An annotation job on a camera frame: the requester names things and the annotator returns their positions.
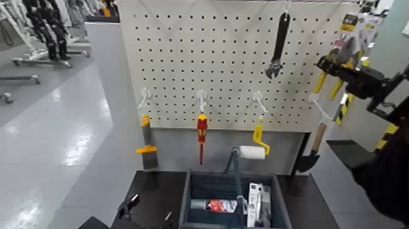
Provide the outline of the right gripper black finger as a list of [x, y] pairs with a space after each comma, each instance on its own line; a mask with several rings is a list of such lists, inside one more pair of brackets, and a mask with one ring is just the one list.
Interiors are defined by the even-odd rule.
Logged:
[[315, 65], [323, 72], [341, 79], [350, 71], [350, 69], [342, 66], [341, 64], [333, 60], [329, 60], [326, 56], [322, 56]]

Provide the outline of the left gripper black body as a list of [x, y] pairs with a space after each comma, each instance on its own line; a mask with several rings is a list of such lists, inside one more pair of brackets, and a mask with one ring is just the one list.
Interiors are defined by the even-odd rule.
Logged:
[[108, 225], [103, 223], [98, 218], [91, 216], [84, 223], [82, 223], [78, 229], [110, 229]]

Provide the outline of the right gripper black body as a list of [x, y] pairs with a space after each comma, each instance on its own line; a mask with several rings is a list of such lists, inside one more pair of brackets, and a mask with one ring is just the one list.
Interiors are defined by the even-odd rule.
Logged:
[[360, 99], [367, 99], [381, 89], [384, 79], [385, 76], [381, 72], [372, 68], [350, 69], [346, 91]]

